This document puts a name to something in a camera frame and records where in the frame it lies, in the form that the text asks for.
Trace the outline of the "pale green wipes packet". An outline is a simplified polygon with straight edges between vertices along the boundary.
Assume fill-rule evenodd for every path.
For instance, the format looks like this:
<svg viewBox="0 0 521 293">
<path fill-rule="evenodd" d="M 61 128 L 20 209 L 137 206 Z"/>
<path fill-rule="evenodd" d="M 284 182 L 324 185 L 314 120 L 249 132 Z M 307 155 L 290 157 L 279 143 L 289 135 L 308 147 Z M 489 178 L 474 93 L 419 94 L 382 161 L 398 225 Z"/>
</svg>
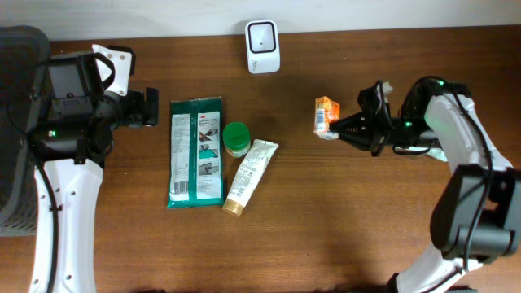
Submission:
<svg viewBox="0 0 521 293">
<path fill-rule="evenodd" d="M 439 147 L 421 148 L 421 147 L 410 147 L 407 151 L 412 152 L 414 155 L 429 155 L 430 157 L 447 163 L 448 159 L 444 151 Z"/>
</svg>

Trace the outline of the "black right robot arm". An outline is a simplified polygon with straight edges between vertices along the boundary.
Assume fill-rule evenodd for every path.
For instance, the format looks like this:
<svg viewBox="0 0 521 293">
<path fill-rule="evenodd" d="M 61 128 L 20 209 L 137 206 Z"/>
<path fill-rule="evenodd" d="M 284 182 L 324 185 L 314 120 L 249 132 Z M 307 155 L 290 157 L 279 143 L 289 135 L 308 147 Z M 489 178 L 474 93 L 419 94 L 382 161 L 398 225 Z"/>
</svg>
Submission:
<svg viewBox="0 0 521 293">
<path fill-rule="evenodd" d="M 431 214 L 431 244 L 387 292 L 447 292 L 468 273 L 511 256 L 520 244 L 520 171 L 494 146 L 468 87 L 425 76 L 393 117 L 382 81 L 361 90 L 360 112 L 330 123 L 339 139 L 373 157 L 425 155 L 439 147 L 451 177 Z"/>
</svg>

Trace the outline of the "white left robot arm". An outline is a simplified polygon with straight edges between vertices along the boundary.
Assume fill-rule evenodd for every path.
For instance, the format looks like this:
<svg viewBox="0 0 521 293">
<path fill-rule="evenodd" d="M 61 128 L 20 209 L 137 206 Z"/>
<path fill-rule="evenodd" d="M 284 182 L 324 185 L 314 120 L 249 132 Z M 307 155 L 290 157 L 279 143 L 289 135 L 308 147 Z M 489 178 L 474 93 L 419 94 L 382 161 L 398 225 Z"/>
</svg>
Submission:
<svg viewBox="0 0 521 293">
<path fill-rule="evenodd" d="M 94 292 L 94 220 L 105 160 L 120 127 L 159 122 L 159 92 L 129 89 L 136 54 L 125 46 L 43 61 L 37 120 L 27 130 L 35 159 L 37 238 L 31 292 Z"/>
</svg>

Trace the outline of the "green white tape package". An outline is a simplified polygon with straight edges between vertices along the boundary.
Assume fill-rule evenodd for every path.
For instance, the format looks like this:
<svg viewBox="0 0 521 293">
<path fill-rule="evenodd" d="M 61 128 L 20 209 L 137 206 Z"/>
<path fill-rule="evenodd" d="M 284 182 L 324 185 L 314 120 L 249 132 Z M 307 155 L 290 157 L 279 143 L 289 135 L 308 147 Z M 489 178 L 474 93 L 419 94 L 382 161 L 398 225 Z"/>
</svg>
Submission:
<svg viewBox="0 0 521 293">
<path fill-rule="evenodd" d="M 221 118 L 220 97 L 170 103 L 168 209 L 224 203 Z"/>
</svg>

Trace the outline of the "green lid jar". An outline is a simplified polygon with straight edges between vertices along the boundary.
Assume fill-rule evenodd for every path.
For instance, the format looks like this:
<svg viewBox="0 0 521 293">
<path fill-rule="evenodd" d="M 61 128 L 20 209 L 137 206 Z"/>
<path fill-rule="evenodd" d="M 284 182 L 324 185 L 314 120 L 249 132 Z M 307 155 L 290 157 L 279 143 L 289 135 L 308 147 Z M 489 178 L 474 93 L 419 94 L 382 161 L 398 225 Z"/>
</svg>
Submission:
<svg viewBox="0 0 521 293">
<path fill-rule="evenodd" d="M 229 123 L 223 130 L 226 152 L 234 158 L 245 156 L 251 147 L 249 128 L 241 122 Z"/>
</svg>

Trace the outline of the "small orange carton box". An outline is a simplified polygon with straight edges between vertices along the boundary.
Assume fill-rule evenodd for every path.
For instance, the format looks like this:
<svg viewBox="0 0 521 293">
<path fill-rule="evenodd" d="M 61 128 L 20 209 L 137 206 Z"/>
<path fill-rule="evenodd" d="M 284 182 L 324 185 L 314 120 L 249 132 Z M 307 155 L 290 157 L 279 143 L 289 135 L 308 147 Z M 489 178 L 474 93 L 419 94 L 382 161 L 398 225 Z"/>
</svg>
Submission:
<svg viewBox="0 0 521 293">
<path fill-rule="evenodd" d="M 322 139 L 338 139 L 339 135 L 330 131 L 330 124 L 336 122 L 339 117 L 340 105 L 337 102 L 327 96 L 316 98 L 313 132 Z"/>
</svg>

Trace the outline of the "white cream tube gold cap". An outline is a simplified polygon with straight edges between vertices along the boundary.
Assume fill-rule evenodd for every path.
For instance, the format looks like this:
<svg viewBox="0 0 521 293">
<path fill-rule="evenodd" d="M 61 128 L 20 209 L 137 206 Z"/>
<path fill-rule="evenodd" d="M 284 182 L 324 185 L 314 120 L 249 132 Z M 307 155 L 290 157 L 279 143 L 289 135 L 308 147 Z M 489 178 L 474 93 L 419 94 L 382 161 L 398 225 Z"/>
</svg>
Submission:
<svg viewBox="0 0 521 293">
<path fill-rule="evenodd" d="M 239 165 L 222 210 L 240 217 L 279 145 L 256 139 Z"/>
</svg>

